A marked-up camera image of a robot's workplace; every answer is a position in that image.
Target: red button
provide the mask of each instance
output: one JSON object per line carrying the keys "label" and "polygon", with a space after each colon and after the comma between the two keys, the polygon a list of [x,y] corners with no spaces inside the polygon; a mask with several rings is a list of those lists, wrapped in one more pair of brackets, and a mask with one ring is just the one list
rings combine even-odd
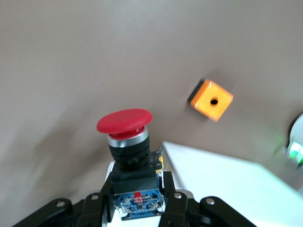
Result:
{"label": "red button", "polygon": [[111,113],[97,124],[97,130],[117,139],[132,137],[152,121],[152,114],[144,109],[127,109]]}

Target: silver ring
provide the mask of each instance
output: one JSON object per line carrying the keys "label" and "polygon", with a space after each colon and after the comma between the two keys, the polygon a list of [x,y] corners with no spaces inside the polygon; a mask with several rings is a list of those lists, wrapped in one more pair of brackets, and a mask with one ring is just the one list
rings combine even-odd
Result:
{"label": "silver ring", "polygon": [[114,148],[125,148],[132,145],[136,145],[138,143],[143,142],[147,138],[148,138],[148,131],[146,127],[143,128],[143,131],[140,134],[126,140],[116,140],[110,135],[107,135],[108,144]]}

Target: gray wall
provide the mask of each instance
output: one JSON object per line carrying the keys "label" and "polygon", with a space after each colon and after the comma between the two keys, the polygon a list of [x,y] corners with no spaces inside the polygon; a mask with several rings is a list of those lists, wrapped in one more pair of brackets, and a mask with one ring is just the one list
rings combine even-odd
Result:
{"label": "gray wall", "polygon": [[[96,124],[126,108],[153,114],[153,150],[259,162],[301,188],[280,150],[303,111],[302,21],[301,0],[0,1],[1,226],[99,189],[112,157]],[[234,94],[217,123],[186,105],[200,78]]]}

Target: orange cube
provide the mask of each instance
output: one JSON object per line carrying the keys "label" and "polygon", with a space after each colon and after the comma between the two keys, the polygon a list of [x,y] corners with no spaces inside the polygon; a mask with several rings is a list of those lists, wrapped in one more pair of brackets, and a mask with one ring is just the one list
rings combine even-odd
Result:
{"label": "orange cube", "polygon": [[233,100],[233,95],[211,80],[201,80],[188,98],[196,110],[217,122]]}

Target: black mount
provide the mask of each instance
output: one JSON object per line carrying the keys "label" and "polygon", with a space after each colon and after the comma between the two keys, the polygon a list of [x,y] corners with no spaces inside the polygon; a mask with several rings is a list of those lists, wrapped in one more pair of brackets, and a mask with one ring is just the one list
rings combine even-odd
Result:
{"label": "black mount", "polygon": [[[172,173],[163,172],[160,191],[166,203],[159,227],[256,227],[217,197],[203,198],[200,203],[175,189]],[[72,205],[68,199],[46,204],[13,227],[100,227],[112,221],[115,212],[112,173],[99,193]]]}

